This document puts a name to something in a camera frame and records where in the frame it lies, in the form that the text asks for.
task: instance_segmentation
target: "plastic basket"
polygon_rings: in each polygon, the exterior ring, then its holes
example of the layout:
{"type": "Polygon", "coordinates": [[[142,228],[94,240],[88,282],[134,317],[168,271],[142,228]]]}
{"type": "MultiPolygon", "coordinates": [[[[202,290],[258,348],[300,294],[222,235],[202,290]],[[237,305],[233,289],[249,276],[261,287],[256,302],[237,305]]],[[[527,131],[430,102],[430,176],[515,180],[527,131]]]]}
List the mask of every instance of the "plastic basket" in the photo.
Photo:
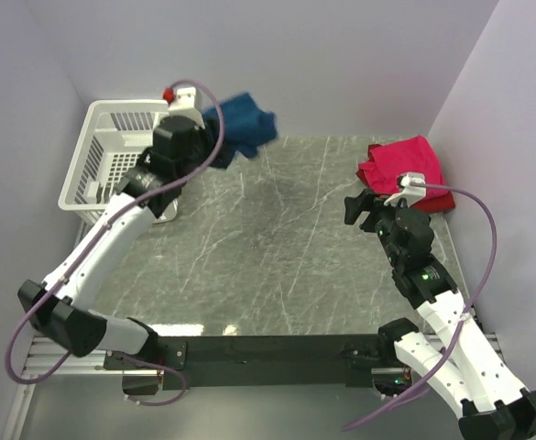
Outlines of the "plastic basket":
{"type": "MultiPolygon", "coordinates": [[[[153,128],[168,113],[168,103],[162,100],[92,103],[60,193],[59,207],[94,225],[123,174],[151,146],[153,128]]],[[[174,218],[177,207],[174,201],[157,223],[174,218]]]]}

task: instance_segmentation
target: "folded cloth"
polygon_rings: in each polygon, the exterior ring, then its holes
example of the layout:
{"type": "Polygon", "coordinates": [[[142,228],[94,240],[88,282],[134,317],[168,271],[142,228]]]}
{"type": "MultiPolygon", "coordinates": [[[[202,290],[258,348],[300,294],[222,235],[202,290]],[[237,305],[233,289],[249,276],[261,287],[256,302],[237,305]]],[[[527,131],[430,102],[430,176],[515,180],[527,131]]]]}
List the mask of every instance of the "folded cloth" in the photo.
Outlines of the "folded cloth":
{"type": "MultiPolygon", "coordinates": [[[[409,171],[421,172],[427,183],[444,185],[441,163],[423,136],[383,146],[372,144],[367,155],[369,160],[359,164],[357,177],[376,193],[397,193],[398,176],[409,171]]],[[[413,206],[436,213],[453,209],[454,198],[448,191],[427,189],[426,197],[413,206]]]]}
{"type": "MultiPolygon", "coordinates": [[[[223,101],[221,109],[224,116],[224,142],[221,159],[212,165],[215,168],[227,168],[236,152],[248,159],[255,158],[259,147],[278,136],[276,116],[260,110],[249,93],[241,93],[223,101]]],[[[205,122],[215,122],[218,115],[212,107],[202,113],[202,118],[205,122]]],[[[213,128],[213,138],[216,140],[216,124],[210,124],[210,127],[213,128]]]]}

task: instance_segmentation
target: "gray marble table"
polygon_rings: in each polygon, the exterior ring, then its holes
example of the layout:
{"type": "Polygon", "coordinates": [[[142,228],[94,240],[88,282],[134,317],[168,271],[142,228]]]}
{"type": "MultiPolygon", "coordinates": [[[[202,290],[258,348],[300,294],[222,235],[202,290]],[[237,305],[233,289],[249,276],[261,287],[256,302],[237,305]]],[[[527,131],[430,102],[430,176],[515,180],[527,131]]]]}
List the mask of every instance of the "gray marble table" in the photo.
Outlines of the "gray marble table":
{"type": "MultiPolygon", "coordinates": [[[[343,223],[367,145],[391,140],[286,137],[206,171],[177,218],[123,257],[96,310],[210,336],[376,333],[402,316],[422,326],[377,238],[343,223]]],[[[435,255],[463,286],[444,217],[432,226],[435,255]]]]}

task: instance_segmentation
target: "white wall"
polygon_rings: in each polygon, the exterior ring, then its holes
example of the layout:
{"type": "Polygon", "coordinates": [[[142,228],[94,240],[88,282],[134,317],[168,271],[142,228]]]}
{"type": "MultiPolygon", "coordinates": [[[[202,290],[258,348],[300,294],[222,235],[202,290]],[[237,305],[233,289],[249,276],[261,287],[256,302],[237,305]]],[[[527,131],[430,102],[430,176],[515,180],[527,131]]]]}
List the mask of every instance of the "white wall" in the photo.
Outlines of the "white wall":
{"type": "MultiPolygon", "coordinates": [[[[536,389],[536,2],[500,0],[430,140],[447,181],[493,209],[498,262],[479,312],[514,371],[536,389]]],[[[487,221],[472,203],[458,203],[450,227],[475,285],[487,259],[487,221]]]]}
{"type": "Polygon", "coordinates": [[[27,0],[82,100],[180,77],[249,90],[282,134],[427,133],[497,0],[27,0]]]}
{"type": "MultiPolygon", "coordinates": [[[[0,434],[16,385],[3,370],[16,297],[71,249],[77,220],[57,198],[84,106],[20,0],[0,0],[0,434]]],[[[14,355],[21,368],[30,332],[14,355]]]]}

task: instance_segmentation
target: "dark red cloth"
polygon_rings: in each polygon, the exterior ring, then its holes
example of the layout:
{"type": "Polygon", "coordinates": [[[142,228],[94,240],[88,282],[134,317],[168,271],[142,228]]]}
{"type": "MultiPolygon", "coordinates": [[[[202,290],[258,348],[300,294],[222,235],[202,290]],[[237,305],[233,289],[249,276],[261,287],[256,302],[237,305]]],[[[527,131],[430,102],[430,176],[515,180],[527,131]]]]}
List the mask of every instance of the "dark red cloth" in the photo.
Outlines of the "dark red cloth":
{"type": "MultiPolygon", "coordinates": [[[[356,175],[377,193],[397,193],[398,176],[408,171],[423,173],[428,183],[444,184],[439,160],[425,137],[417,136],[385,146],[371,144],[367,156],[369,160],[359,164],[356,175]]],[[[431,214],[453,209],[455,204],[450,192],[427,190],[426,197],[413,207],[431,214]]]]}

